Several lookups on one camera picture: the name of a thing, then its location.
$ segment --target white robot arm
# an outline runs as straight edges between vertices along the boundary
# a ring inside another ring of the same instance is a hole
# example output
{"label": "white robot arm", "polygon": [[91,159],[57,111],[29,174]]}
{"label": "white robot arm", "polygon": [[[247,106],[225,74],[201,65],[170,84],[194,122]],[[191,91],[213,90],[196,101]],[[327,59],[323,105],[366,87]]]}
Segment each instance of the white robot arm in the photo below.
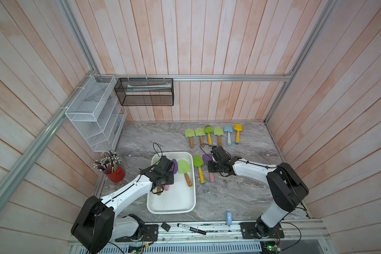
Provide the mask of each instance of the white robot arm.
{"label": "white robot arm", "polygon": [[[255,227],[248,230],[254,238],[269,237],[272,229],[292,212],[309,192],[287,163],[252,163],[241,157],[230,157],[220,146],[213,146],[210,153],[213,160],[208,164],[209,172],[247,176],[269,185],[274,201],[257,219]],[[135,239],[139,239],[142,236],[140,227],[144,226],[141,219],[131,214],[116,219],[117,215],[138,197],[157,186],[173,184],[173,173],[170,171],[172,165],[172,161],[162,156],[157,165],[142,170],[140,175],[121,189],[100,199],[95,196],[87,199],[71,229],[72,235],[91,253],[100,251],[110,239],[123,236],[135,236]]]}

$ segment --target pink handle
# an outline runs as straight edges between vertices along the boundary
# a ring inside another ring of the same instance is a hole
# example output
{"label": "pink handle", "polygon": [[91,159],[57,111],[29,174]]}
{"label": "pink handle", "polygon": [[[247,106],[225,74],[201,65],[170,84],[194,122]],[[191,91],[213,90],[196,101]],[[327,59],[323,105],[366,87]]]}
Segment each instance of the pink handle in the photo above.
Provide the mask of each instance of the pink handle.
{"label": "pink handle", "polygon": [[210,182],[214,182],[214,174],[212,172],[209,172],[209,178]]}

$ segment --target white wire organizer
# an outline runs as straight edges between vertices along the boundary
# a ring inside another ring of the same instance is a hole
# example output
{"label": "white wire organizer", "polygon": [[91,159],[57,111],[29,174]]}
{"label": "white wire organizer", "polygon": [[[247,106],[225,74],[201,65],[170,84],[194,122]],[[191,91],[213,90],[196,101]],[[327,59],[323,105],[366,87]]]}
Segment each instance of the white wire organizer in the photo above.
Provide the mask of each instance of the white wire organizer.
{"label": "white wire organizer", "polygon": [[117,97],[108,99],[115,84],[114,76],[93,75],[65,113],[95,152],[116,148],[127,117]]}

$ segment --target purple toy shovel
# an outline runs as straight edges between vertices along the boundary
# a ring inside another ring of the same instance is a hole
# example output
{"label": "purple toy shovel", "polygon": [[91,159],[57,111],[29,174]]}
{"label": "purple toy shovel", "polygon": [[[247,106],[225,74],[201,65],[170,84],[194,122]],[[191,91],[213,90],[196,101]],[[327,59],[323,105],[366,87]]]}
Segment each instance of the purple toy shovel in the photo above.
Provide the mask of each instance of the purple toy shovel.
{"label": "purple toy shovel", "polygon": [[[209,164],[209,161],[212,160],[212,155],[203,155],[202,156],[203,162],[205,165]],[[214,182],[214,174],[212,172],[209,172],[209,180],[210,182]]]}
{"label": "purple toy shovel", "polygon": [[[176,172],[178,172],[178,162],[175,159],[173,159],[172,162],[173,162],[173,165],[172,165],[171,171],[174,174],[176,174]],[[169,190],[169,185],[164,185],[164,190],[165,191]]]}

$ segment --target metal track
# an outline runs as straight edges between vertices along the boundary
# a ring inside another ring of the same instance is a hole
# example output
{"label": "metal track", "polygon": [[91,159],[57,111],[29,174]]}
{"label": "metal track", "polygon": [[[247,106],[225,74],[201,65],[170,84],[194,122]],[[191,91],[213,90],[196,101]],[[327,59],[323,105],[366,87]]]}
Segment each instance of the metal track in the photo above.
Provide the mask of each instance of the metal track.
{"label": "metal track", "polygon": [[124,78],[158,78],[173,79],[173,81],[288,81],[290,76],[285,74],[256,74],[256,75],[115,75],[116,79]]}

